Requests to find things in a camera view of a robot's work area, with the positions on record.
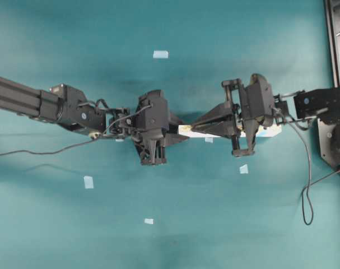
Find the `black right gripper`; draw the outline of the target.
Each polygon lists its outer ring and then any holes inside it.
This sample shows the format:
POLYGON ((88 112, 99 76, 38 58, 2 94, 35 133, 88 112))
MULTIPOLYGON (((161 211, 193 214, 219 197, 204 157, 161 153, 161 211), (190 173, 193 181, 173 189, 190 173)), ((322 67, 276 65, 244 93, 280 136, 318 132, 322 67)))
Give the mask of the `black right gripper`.
POLYGON ((250 116, 246 88, 239 78, 222 81, 221 86, 225 91, 226 100, 229 102, 216 105, 196 119, 192 123, 191 131, 231 138, 232 154, 235 157, 253 155, 259 123, 250 116), (232 121, 226 120, 228 117, 232 117, 232 121), (239 144, 242 132, 245 133, 246 138, 245 149, 241 149, 239 144))

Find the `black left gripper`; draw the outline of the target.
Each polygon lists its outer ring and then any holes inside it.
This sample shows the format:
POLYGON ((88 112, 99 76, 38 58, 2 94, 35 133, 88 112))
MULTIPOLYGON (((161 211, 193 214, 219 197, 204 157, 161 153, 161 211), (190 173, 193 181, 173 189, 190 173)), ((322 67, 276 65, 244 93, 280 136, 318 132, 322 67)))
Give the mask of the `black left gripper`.
POLYGON ((166 164, 165 147, 189 139, 178 133, 183 121, 171 110, 167 113, 167 123, 146 126, 137 123, 131 133, 131 139, 140 158, 141 165, 166 164))

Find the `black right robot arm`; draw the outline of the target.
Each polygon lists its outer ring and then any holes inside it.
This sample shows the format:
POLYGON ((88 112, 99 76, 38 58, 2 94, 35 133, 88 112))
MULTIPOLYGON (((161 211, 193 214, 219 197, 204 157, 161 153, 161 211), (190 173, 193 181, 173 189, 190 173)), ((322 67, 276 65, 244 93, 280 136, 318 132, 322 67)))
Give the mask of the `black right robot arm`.
MULTIPOLYGON (((248 86, 236 79, 223 81, 222 87, 225 102, 198 118, 191 130, 230 139, 234 156, 250 156, 254 154, 259 127, 283 124, 290 116, 287 102, 282 95, 273 95, 271 85, 259 74, 252 76, 248 86)), ((336 166, 340 166, 340 85, 331 89, 298 91, 292 97, 297 115, 293 123, 318 119, 326 126, 333 126, 330 157, 336 166)))

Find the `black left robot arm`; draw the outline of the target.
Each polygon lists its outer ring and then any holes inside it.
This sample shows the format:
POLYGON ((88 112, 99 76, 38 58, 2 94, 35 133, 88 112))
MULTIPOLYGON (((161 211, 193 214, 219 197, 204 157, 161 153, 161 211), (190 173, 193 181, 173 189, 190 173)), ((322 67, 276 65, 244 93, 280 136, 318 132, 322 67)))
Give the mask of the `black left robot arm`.
POLYGON ((168 107, 162 90, 140 96, 135 113, 110 108, 104 99, 88 100, 83 91, 60 84, 37 90, 0 77, 0 109, 56 124, 70 132, 100 139, 131 138, 142 165, 166 163, 165 149, 188 140, 178 133, 182 121, 168 107))

